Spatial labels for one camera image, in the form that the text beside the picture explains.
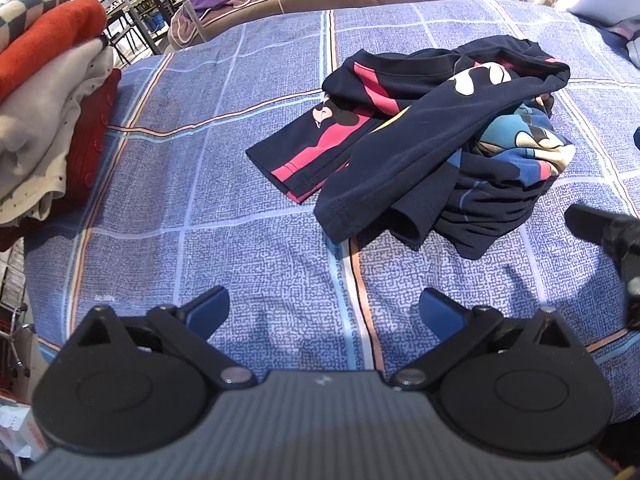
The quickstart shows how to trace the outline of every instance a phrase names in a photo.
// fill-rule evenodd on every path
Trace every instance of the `stack of folded clothes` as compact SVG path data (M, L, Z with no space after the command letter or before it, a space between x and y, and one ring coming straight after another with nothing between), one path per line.
M86 203L120 71L97 0L0 7L0 251Z

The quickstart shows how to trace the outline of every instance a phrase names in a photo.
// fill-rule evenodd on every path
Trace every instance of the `round black motor cover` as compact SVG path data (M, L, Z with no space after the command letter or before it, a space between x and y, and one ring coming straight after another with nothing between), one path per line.
M206 403L204 380L191 365L111 344L56 360L33 399L34 417L53 444L100 455L164 446L196 424Z
M586 446L609 423L607 381L588 355L526 348L452 370L440 389L444 410L463 433L508 454L556 455Z

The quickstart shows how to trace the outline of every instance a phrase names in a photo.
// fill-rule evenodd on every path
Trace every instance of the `metal screw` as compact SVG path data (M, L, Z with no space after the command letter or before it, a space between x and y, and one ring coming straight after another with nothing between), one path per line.
M427 380L427 376L418 368L405 368L396 374L396 381L404 386L417 386Z
M220 373L220 378L225 381L226 384L243 384L250 381L253 376L251 370L239 366L225 368Z
M633 296L635 298L640 296L640 277L636 276L635 278L629 280L629 282L626 284L626 291L630 296Z

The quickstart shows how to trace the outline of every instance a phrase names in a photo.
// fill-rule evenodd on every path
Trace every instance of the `blue plaid bedsheet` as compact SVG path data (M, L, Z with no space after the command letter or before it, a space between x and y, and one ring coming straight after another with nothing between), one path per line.
M493 34L538 41L572 69L552 122L577 147L532 218L481 260L431 234L413 252L388 233L332 244L314 198L296 205L244 150L322 99L322 80L360 48L409 53ZM573 202L638 214L640 72L621 40L565 12L453 0L274 16L126 69L88 206L27 240L41 348L55 354L88 309L142 314L228 288L211 343L263 377L271 368L389 374L438 343L417 300L435 286L507 316L556 307L612 385L615 420L640 410L640 333L623 330L612 263L574 239Z

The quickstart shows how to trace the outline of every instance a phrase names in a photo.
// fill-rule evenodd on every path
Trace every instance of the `navy blue sweatshirt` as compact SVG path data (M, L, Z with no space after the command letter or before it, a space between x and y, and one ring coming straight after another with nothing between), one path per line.
M435 228L479 258L573 155L547 117L569 74L511 36L408 56L361 50L326 78L322 103L247 155L296 202L322 188L314 213L335 243L381 219L412 248Z

